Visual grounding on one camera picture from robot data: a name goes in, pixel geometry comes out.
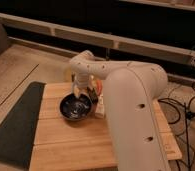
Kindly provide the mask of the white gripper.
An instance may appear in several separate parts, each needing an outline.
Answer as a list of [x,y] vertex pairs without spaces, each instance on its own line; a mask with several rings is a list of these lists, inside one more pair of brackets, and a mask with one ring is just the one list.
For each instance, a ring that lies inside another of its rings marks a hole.
[[87,85],[83,82],[79,82],[77,78],[74,78],[72,83],[72,93],[76,98],[79,98],[81,95],[87,95]]

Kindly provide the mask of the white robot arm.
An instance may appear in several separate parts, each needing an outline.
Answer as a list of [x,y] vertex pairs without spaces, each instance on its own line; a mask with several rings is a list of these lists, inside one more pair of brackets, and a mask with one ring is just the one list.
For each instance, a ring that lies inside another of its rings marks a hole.
[[171,171],[153,100],[167,85],[165,70],[153,63],[97,61],[86,50],[70,60],[77,85],[87,76],[104,81],[103,98],[118,171]]

